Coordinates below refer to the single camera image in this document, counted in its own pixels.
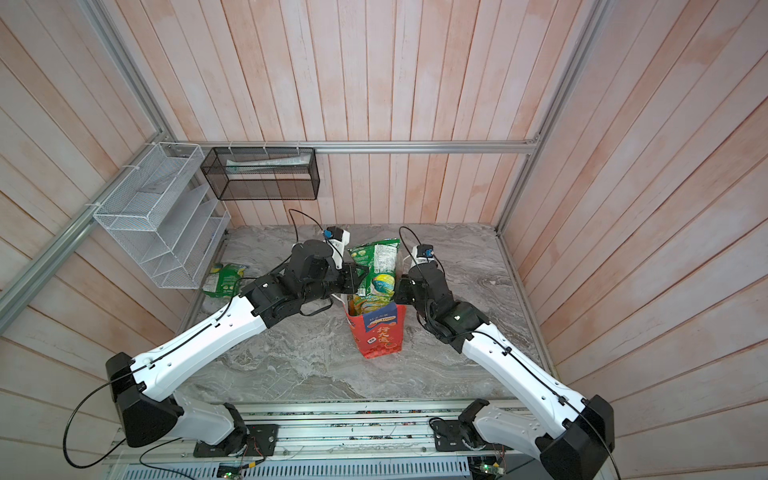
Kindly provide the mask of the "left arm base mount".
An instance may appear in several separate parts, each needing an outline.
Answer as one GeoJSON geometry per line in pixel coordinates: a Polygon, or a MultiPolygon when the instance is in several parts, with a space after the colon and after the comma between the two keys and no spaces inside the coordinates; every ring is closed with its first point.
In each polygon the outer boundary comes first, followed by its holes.
{"type": "Polygon", "coordinates": [[[194,458],[242,456],[247,453],[266,458],[274,454],[279,432],[277,424],[247,425],[233,404],[224,403],[223,406],[234,420],[234,430],[216,445],[198,441],[193,451],[194,458]]]}

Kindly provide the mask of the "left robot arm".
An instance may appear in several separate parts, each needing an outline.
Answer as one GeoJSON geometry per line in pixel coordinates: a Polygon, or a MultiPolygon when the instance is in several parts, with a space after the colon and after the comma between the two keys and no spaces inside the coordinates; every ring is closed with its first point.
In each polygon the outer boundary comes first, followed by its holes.
{"type": "Polygon", "coordinates": [[[207,319],[153,350],[110,358],[106,370],[127,445],[175,436],[225,456],[240,453],[249,430],[238,410],[189,398],[179,386],[230,348],[301,314],[303,305],[355,293],[367,271],[344,260],[349,242],[348,231],[333,227],[321,240],[296,243],[282,265],[238,288],[207,319]]]}

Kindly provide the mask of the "red paper bag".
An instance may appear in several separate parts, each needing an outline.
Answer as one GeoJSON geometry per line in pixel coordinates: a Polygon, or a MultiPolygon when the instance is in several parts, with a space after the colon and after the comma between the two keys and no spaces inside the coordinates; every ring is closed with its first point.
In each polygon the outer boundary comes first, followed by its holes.
{"type": "Polygon", "coordinates": [[[359,353],[373,359],[400,352],[404,341],[406,307],[393,298],[376,302],[374,310],[362,313],[352,295],[342,297],[350,332],[359,353]]]}

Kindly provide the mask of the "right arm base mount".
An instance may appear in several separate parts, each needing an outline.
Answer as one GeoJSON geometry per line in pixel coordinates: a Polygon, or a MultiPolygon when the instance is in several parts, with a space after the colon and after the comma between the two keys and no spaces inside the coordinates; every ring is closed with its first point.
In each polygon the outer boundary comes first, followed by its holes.
{"type": "Polygon", "coordinates": [[[476,399],[467,406],[457,419],[445,420],[432,417],[428,425],[433,432],[434,446],[438,452],[485,451],[510,449],[510,446],[485,441],[473,425],[483,407],[492,405],[485,399],[476,399]]]}

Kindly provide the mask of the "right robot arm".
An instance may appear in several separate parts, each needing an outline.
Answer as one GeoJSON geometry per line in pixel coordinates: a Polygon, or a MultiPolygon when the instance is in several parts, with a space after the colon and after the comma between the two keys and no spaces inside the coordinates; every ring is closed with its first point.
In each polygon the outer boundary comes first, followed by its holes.
{"type": "Polygon", "coordinates": [[[509,447],[539,461],[554,479],[592,479],[615,448],[614,411],[560,383],[512,345],[473,304],[455,299],[434,262],[418,264],[397,283],[394,300],[410,305],[439,341],[482,366],[529,411],[507,412],[473,401],[456,422],[464,447],[509,447]]]}

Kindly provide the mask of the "green candy bag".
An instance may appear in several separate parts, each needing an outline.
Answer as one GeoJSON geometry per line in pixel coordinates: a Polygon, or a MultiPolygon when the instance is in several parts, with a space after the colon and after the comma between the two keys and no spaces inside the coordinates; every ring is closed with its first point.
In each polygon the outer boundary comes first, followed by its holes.
{"type": "Polygon", "coordinates": [[[214,264],[203,281],[203,293],[211,298],[232,297],[246,269],[242,264],[214,264]]]}
{"type": "Polygon", "coordinates": [[[352,316],[375,312],[392,301],[399,246],[398,239],[384,239],[349,249],[352,259],[368,268],[360,287],[349,300],[352,316]]]}

